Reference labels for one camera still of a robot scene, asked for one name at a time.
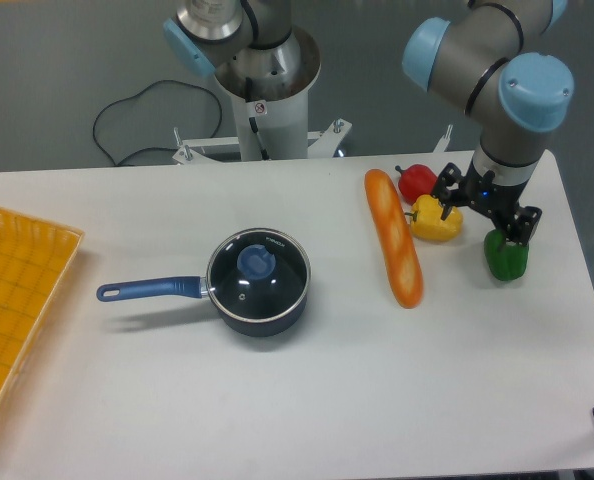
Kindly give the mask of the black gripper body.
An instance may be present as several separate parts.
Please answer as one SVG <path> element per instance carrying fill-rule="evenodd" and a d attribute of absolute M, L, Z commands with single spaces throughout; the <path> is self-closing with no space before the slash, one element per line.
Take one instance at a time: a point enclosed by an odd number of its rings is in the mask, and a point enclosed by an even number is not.
<path fill-rule="evenodd" d="M 502 186 L 494 179 L 494 173 L 480 175 L 471 164 L 458 186 L 456 205 L 469 207 L 489 218 L 496 228 L 508 228 L 516 221 L 519 198 L 527 183 Z"/>

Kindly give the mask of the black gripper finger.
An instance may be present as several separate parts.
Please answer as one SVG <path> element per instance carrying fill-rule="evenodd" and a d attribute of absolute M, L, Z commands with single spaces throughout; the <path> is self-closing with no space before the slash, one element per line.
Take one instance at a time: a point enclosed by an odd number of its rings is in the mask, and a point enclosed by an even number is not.
<path fill-rule="evenodd" d="M 454 207 L 462 205 L 462 173 L 454 164 L 448 163 L 437 177 L 431 190 L 441 207 L 440 219 L 446 221 Z"/>
<path fill-rule="evenodd" d="M 527 247 L 541 220 L 542 210 L 535 206 L 515 204 L 496 213 L 496 228 L 505 244 Z"/>

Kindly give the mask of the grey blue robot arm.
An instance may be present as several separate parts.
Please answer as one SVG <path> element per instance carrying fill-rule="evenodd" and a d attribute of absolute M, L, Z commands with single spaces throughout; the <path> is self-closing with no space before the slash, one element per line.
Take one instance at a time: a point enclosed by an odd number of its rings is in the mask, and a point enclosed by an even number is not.
<path fill-rule="evenodd" d="M 563 1 L 472 1 L 459 23 L 424 21 L 402 69 L 476 120 L 482 134 L 469 169 L 445 168 L 433 188 L 445 210 L 469 207 L 506 240 L 527 245 L 541 212 L 520 196 L 574 92 L 568 67 L 525 44 L 545 33 Z M 313 38 L 292 21 L 287 1 L 186 1 L 163 32 L 193 74 L 216 79 L 230 96 L 243 160 L 302 159 L 308 93 L 321 69 Z"/>

